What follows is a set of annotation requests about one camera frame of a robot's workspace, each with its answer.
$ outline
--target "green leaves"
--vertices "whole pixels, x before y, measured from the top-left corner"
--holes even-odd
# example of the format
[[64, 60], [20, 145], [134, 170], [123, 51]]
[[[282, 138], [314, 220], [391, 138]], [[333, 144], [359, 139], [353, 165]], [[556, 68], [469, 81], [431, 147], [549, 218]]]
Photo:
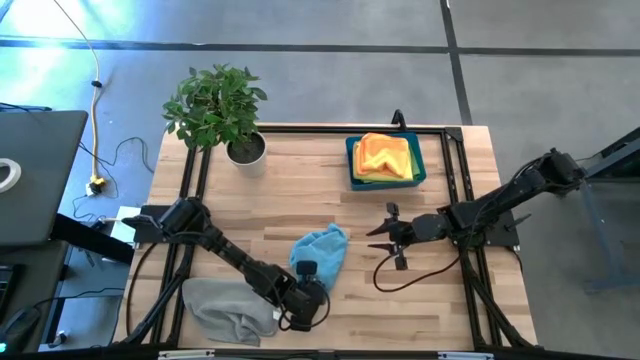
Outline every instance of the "green leaves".
[[253, 93], [256, 94], [258, 99], [267, 101], [267, 94], [265, 94], [265, 92], [262, 91], [262, 89], [260, 89], [260, 88], [251, 88], [251, 91], [253, 91]]
[[176, 132], [189, 147], [206, 149], [247, 141], [258, 129], [256, 103], [267, 100], [260, 88], [248, 86], [259, 80], [248, 68], [229, 68], [228, 64], [213, 68], [215, 71], [197, 71], [190, 67], [191, 76], [180, 82], [162, 106], [166, 131]]

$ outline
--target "potted plant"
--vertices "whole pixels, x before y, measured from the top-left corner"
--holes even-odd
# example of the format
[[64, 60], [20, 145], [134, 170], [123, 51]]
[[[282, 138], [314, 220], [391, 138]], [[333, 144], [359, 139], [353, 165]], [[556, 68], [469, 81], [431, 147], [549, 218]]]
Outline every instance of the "potted plant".
[[248, 177], [266, 168], [267, 143], [258, 132], [256, 103], [267, 94], [249, 83], [260, 80], [249, 69], [214, 65], [214, 71], [189, 68], [189, 78], [162, 107], [166, 130], [176, 131], [189, 148], [208, 149], [225, 144], [231, 162]]

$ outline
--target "yellow cable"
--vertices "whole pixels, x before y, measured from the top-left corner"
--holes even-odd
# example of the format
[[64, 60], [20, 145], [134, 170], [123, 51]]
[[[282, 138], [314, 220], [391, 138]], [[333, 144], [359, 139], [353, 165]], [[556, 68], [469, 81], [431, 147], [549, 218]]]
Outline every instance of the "yellow cable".
[[[62, 13], [67, 17], [67, 19], [69, 19], [69, 21], [71, 21], [73, 26], [75, 26], [75, 28], [78, 30], [80, 35], [82, 35], [82, 37], [84, 38], [84, 41], [89, 46], [89, 50], [91, 50], [91, 53], [93, 54], [93, 59], [96, 61], [96, 78], [95, 78], [95, 81], [99, 82], [100, 81], [100, 63], [98, 62], [98, 55], [96, 55], [95, 50], [93, 50], [93, 46], [91, 45], [91, 42], [89, 41], [89, 39], [87, 39], [87, 37], [82, 32], [82, 30], [80, 30], [80, 27], [75, 23], [75, 21], [73, 21], [71, 16], [69, 16], [69, 14], [64, 10], [62, 5], [60, 5], [58, 0], [53, 0], [53, 2], [56, 3], [56, 5], [58, 5], [58, 7], [62, 11]], [[91, 98], [91, 110], [90, 110], [90, 113], [91, 113], [91, 128], [93, 129], [93, 155], [94, 155], [94, 156], [91, 157], [92, 158], [92, 162], [91, 162], [91, 182], [95, 182], [96, 180], [99, 179], [99, 177], [98, 177], [98, 159], [97, 159], [97, 157], [98, 157], [98, 126], [97, 126], [97, 123], [96, 123], [96, 102], [97, 101], [98, 101], [98, 87], [94, 86], [93, 87], [93, 97]]]

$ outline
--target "blue towel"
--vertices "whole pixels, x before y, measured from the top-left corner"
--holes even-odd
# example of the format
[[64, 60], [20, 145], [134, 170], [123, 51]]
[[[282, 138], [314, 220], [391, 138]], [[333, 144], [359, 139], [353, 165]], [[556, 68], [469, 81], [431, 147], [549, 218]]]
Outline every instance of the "blue towel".
[[296, 241], [291, 250], [289, 264], [295, 269], [298, 261], [315, 261], [318, 264], [316, 278], [329, 292], [336, 283], [346, 254], [347, 235], [338, 225], [331, 223], [326, 231], [314, 231]]

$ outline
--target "folded cloth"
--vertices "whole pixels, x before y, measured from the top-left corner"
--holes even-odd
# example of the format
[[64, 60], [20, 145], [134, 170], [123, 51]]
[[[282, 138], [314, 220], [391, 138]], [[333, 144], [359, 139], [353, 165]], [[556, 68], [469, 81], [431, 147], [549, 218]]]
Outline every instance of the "folded cloth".
[[[360, 146], [360, 142], [356, 142], [354, 143], [354, 151], [353, 151], [353, 159], [352, 162], [355, 164], [356, 163], [356, 153], [358, 151], [358, 147]], [[365, 175], [359, 175], [356, 167], [353, 167], [353, 178], [354, 179], [358, 179], [361, 180], [363, 182], [381, 182], [381, 181], [411, 181], [414, 179], [414, 177], [416, 175], [420, 174], [420, 168], [418, 167], [418, 161], [416, 160], [416, 156], [413, 153], [413, 151], [411, 151], [411, 148], [409, 148], [409, 154], [411, 156], [411, 179], [406, 179], [406, 178], [399, 178], [397, 176], [395, 176], [395, 174], [389, 174], [388, 172], [370, 172], [367, 173]]]
[[356, 144], [354, 163], [357, 175], [380, 174], [412, 180], [411, 152], [407, 139], [368, 133]]

